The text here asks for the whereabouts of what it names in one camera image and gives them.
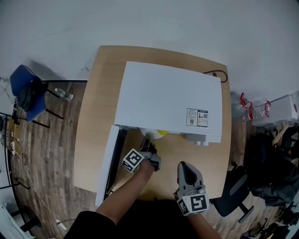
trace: wooden floor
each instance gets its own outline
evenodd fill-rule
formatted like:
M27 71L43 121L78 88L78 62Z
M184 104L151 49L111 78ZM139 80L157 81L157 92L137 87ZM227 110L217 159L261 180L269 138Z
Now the wooden floor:
M50 125L50 129L26 123L21 124L22 153L28 156L26 166L35 188L42 200L47 204L55 217L60 221L75 219L79 212L95 210L95 193L73 186L73 161L76 140L76 130L85 83L51 83L51 88L62 88L74 94L71 102L60 100L46 93L46 105L53 112L58 112L64 120L44 112L37 121ZM22 110L18 115L24 116ZM233 121L230 162L242 164L246 140L256 134L256 128L240 119ZM20 160L13 159L13 169L21 182L30 185L26 171ZM34 227L31 231L39 239L62 238L55 217L42 204L33 189L26 190L16 187L16 193L21 205L29 206L42 222L42 228ZM268 224L275 222L278 208L265 207L264 200L251 194L244 201L249 208L254 205L252 215L243 223L237 221L242 216L237 208L229 216L222 218L213 205L203 213L208 222L224 239L239 239L241 234L263 223L268 218ZM65 222L70 227L72 221Z

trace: wooden table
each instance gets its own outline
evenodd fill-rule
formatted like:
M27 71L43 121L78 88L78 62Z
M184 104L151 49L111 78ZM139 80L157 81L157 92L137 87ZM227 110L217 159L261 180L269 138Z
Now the wooden table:
M74 185L96 192L111 125L114 124L118 96L126 61L154 63L197 72L224 70L225 65L174 51L128 46L101 46L93 63L80 110L74 161ZM222 73L217 74L225 80ZM177 166L186 161L201 171L210 198L221 197L225 182L231 137L231 104L229 81L222 89L221 143L208 147L196 146L182 135L167 134L155 140L161 169L154 173L140 195L140 199L173 199L178 188ZM123 155L131 148L138 149L142 134L129 130ZM114 189L123 185L132 174L120 167Z

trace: black shirt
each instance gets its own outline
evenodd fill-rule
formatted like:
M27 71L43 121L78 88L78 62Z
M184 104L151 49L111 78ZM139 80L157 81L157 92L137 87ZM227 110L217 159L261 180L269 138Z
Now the black shirt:
M79 213L65 239L71 238L198 238L173 200L136 200L118 225L93 211Z

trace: blue chair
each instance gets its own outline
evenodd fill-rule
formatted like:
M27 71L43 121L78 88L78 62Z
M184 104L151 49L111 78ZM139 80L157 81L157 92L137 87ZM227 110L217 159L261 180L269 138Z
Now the blue chair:
M30 84L30 82L34 81L34 80L40 80L41 79L34 74L27 66L25 65L20 65L10 76L10 85L11 85L11 90L14 96L19 96L20 91L28 84ZM51 93L52 95L60 98L59 96L57 96L55 93L53 93L50 90L47 90L49 93ZM45 96L41 95L39 97L36 98L36 102L33 105L32 109L26 112L26 121L27 122L33 122L36 123L38 125L44 126L46 128L49 128L49 126L46 126L44 124L41 124L39 122L36 122L34 119L39 116L41 113L43 113L44 111L53 114L54 116L60 118L63 120L63 117L61 117L58 114L55 114L54 112L48 110L46 108L46 102L45 102Z

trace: label sticker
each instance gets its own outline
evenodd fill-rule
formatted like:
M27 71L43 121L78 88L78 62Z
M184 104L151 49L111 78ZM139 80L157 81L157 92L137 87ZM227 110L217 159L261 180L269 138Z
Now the label sticker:
M187 125L197 126L197 110L187 108Z
M198 110L197 126L207 127L208 113L206 110Z

